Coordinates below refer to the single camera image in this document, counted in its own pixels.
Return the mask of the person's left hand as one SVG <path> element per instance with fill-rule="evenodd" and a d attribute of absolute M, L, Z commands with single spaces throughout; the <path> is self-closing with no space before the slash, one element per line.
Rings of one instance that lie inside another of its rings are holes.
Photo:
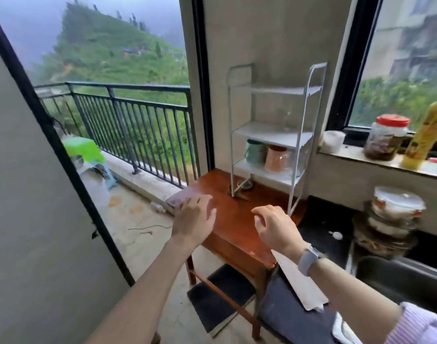
<path fill-rule="evenodd" d="M 211 234 L 214 226 L 206 226 L 206 219 L 213 196 L 194 195 L 181 203 L 174 215 L 171 241 L 185 252 L 191 254 Z"/>

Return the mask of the person's left forearm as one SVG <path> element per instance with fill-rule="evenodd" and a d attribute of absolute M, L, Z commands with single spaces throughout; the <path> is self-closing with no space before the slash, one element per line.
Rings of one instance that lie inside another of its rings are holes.
<path fill-rule="evenodd" d="M 85 344 L 151 344 L 182 264 L 204 239 L 173 235 Z"/>

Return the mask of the small dark dish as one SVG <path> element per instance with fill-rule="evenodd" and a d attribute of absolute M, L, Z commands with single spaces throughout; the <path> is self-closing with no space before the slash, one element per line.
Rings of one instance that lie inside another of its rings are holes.
<path fill-rule="evenodd" d="M 237 188 L 232 191 L 232 186 L 230 185 L 228 188 L 228 194 L 233 198 L 238 198 L 244 201 L 250 201 L 248 196 L 245 195 L 246 192 L 250 191 L 253 188 L 253 182 L 251 179 L 245 179 L 237 184 Z"/>

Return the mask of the lilac wrist watch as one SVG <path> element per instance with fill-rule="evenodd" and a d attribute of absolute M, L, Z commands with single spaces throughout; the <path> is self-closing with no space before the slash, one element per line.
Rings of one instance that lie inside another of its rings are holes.
<path fill-rule="evenodd" d="M 327 256 L 319 251 L 317 248 L 312 245 L 309 248 L 305 249 L 299 259 L 297 264 L 297 268 L 299 272 L 305 276 L 309 277 L 310 268 L 320 259 L 327 258 Z"/>

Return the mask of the pink mug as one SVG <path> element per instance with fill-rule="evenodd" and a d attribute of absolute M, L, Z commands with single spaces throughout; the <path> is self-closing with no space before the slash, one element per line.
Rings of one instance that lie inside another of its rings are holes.
<path fill-rule="evenodd" d="M 281 173 L 287 168 L 288 148 L 270 144 L 267 149 L 265 169 L 269 172 Z"/>

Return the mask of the white board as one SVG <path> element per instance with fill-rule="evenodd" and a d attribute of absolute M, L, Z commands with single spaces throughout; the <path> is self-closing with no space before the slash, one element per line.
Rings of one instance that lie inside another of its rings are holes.
<path fill-rule="evenodd" d="M 304 276 L 289 258 L 275 250 L 271 252 L 304 309 L 308 312 L 324 312 L 324 306 L 329 300 L 313 280 Z"/>

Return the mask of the black floor mat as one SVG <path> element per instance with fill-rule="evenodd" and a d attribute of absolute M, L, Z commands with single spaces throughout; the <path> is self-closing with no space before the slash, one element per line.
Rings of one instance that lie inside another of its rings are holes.
<path fill-rule="evenodd" d="M 256 296 L 252 283 L 232 266 L 224 264 L 207 277 L 240 307 L 246 307 Z M 207 334 L 216 337 L 238 315 L 237 310 L 206 282 L 193 286 L 187 297 Z"/>

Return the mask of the white metal shelf rack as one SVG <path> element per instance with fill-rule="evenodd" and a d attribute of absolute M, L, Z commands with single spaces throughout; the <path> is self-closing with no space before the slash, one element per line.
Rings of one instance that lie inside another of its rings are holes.
<path fill-rule="evenodd" d="M 254 63 L 229 68 L 227 83 L 227 119 L 229 138 L 229 173 L 238 182 L 264 180 L 287 190 L 286 211 L 294 213 L 304 192 L 310 156 L 315 151 L 314 132 L 319 121 L 320 103 L 328 63 L 313 64 L 301 86 L 278 86 L 257 79 Z M 246 140 L 253 139 L 288 148 L 287 168 L 274 173 L 263 165 L 247 163 Z"/>

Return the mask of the white cup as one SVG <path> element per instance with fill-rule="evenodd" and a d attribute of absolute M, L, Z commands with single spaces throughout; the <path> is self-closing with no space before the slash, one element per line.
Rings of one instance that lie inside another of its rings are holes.
<path fill-rule="evenodd" d="M 341 150 L 346 134 L 341 131 L 325 131 L 322 135 L 322 140 L 319 152 L 324 154 L 336 154 Z"/>

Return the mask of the stack of glass bowls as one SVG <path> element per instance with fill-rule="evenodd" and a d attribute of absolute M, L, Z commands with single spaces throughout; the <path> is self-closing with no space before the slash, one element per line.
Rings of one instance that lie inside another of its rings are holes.
<path fill-rule="evenodd" d="M 417 219 L 391 221 L 377 215 L 370 200 L 363 211 L 354 215 L 354 240 L 371 254 L 383 257 L 404 257 L 418 245 L 415 231 Z"/>

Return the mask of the glass container with white lid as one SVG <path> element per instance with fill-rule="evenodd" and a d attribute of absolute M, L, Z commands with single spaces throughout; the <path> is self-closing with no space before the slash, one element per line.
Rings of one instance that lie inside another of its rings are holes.
<path fill-rule="evenodd" d="M 427 209 L 424 200 L 411 192 L 388 186 L 376 186 L 371 200 L 372 211 L 391 221 L 420 218 Z"/>

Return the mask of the glass jar with red lid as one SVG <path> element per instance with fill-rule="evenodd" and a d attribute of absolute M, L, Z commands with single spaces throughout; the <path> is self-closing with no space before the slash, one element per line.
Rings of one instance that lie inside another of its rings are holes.
<path fill-rule="evenodd" d="M 410 118 L 403 115 L 378 116 L 363 147 L 365 157 L 372 161 L 393 160 L 408 133 L 409 125 Z"/>

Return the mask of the dark sink basin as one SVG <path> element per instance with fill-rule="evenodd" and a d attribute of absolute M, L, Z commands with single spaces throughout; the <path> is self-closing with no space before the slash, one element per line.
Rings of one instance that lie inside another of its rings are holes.
<path fill-rule="evenodd" d="M 355 277 L 396 303 L 408 302 L 437 314 L 437 269 L 403 257 L 359 260 Z"/>

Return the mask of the black sliding door frame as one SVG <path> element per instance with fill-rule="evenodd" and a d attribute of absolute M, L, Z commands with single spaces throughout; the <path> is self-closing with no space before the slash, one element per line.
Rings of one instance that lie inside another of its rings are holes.
<path fill-rule="evenodd" d="M 29 108 L 38 122 L 43 134 L 45 135 L 48 143 L 50 144 L 55 155 L 59 159 L 61 166 L 66 172 L 71 184 L 77 192 L 84 208 L 88 212 L 95 230 L 102 237 L 107 249 L 115 260 L 121 274 L 128 283 L 129 287 L 134 286 L 135 279 L 133 278 L 129 268 L 127 267 L 121 253 L 119 252 L 116 244 L 113 241 L 102 217 L 96 208 L 91 196 L 88 194 L 83 182 L 81 181 L 77 171 L 75 170 L 72 161 L 69 159 L 65 147 L 63 146 L 60 137 L 54 130 L 52 118 L 49 117 L 47 112 L 41 105 L 41 102 L 34 91 L 30 80 L 20 63 L 12 45 L 9 42 L 6 34 L 4 33 L 0 25 L 0 56 L 7 67 L 9 74 L 14 79 L 20 93 L 26 101 Z"/>

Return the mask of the black window frame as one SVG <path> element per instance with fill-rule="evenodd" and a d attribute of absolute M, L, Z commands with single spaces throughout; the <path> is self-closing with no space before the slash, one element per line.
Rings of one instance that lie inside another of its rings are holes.
<path fill-rule="evenodd" d="M 358 0 L 328 131 L 364 148 L 381 115 L 409 118 L 409 136 L 437 100 L 437 0 Z"/>

